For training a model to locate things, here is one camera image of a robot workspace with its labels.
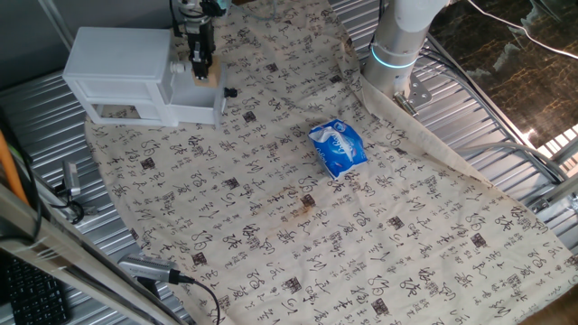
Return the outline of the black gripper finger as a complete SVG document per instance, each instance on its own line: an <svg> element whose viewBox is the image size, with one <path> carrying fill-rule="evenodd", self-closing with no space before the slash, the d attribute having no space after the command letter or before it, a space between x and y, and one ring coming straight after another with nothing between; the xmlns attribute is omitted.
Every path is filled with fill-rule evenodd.
<svg viewBox="0 0 578 325"><path fill-rule="evenodd" d="M192 72L196 79L204 80L209 75L209 68L212 65L212 56L201 57L196 54L191 55Z"/></svg>

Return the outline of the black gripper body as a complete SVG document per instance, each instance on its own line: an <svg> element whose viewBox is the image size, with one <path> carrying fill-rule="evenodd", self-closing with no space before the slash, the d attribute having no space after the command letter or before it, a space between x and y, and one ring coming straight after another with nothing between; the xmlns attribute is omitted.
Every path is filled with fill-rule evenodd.
<svg viewBox="0 0 578 325"><path fill-rule="evenodd" d="M210 18L187 20L185 23L190 61L212 61L215 51L214 28Z"/></svg>

